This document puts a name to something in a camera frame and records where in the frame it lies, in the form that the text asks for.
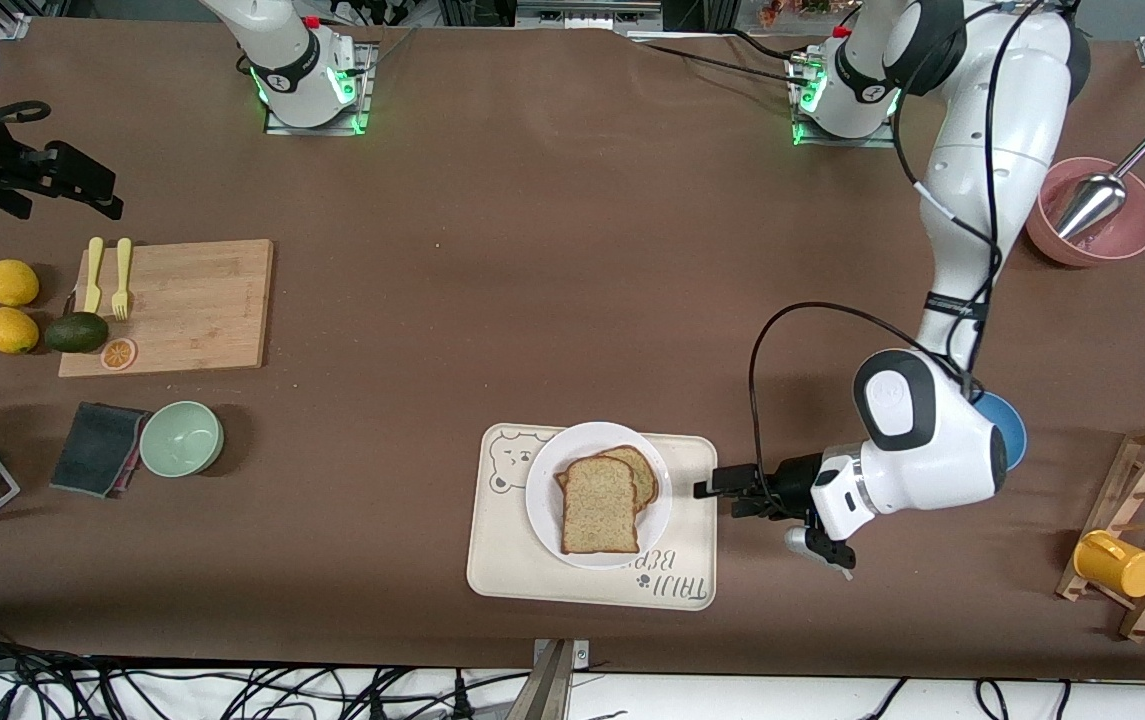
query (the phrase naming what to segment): bread slice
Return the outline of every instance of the bread slice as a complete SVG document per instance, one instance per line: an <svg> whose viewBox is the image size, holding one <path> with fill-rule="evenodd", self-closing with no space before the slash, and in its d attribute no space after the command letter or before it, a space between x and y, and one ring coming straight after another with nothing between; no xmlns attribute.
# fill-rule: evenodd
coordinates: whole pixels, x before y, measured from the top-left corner
<svg viewBox="0 0 1145 720"><path fill-rule="evenodd" d="M599 457L611 457L614 460L622 460L630 465L630 469L635 474L635 512L648 507L660 494L660 483L656 482L656 474L653 473L648 459L639 452L639 448L622 445L600 452Z"/></svg>
<svg viewBox="0 0 1145 720"><path fill-rule="evenodd" d="M564 555L639 552L635 478L613 457L586 457L568 466L563 485Z"/></svg>

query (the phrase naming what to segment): pink bowl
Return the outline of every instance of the pink bowl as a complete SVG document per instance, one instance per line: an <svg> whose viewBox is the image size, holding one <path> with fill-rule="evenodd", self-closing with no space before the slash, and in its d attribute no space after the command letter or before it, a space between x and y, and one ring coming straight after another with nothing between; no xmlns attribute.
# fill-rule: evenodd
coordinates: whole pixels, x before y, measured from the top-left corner
<svg viewBox="0 0 1145 720"><path fill-rule="evenodd" d="M1048 171L1043 190L1039 191L1039 201L1035 201L1030 217L1025 220L1025 232L1044 255L1065 266L1092 268L1127 260L1145 251L1145 183L1135 174L1124 177L1128 201L1106 222L1076 234L1068 242L1061 240L1052 228L1079 181L1090 173L1108 172L1113 167L1115 164L1108 160L1069 158Z"/></svg>

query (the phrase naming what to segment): wooden cutting board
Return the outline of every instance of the wooden cutting board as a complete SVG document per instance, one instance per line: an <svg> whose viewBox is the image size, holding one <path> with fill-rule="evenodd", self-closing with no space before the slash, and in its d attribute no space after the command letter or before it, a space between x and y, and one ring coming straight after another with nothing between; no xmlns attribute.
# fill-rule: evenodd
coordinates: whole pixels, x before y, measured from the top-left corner
<svg viewBox="0 0 1145 720"><path fill-rule="evenodd" d="M87 292L88 256L82 252L76 310ZM270 301L269 240L192 242L185 245L137 245L133 250L132 311L114 319L110 299L119 290L114 242L106 238L101 261L101 307L110 338L137 343L127 367L101 365L98 353L61 356L63 378L141 375L179 370L260 367L264 323Z"/></svg>

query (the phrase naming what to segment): yellow mug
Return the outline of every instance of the yellow mug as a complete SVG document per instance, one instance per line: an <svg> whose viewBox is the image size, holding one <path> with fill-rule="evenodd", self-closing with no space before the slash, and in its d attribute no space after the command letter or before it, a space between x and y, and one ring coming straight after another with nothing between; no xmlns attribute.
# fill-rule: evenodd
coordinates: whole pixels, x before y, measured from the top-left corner
<svg viewBox="0 0 1145 720"><path fill-rule="evenodd" d="M1145 594L1145 551L1106 530L1092 530L1074 548L1074 571L1129 598Z"/></svg>

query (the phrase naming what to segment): gray floor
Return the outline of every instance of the gray floor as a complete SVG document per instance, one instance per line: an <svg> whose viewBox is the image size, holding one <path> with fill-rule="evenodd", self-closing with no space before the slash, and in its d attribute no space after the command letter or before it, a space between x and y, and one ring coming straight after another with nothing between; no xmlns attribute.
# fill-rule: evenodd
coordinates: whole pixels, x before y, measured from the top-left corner
<svg viewBox="0 0 1145 720"><path fill-rule="evenodd" d="M72 9L102 18L215 19L197 0L74 0ZM1083 0L1079 24L1098 40L1136 40L1145 35L1145 0Z"/></svg>

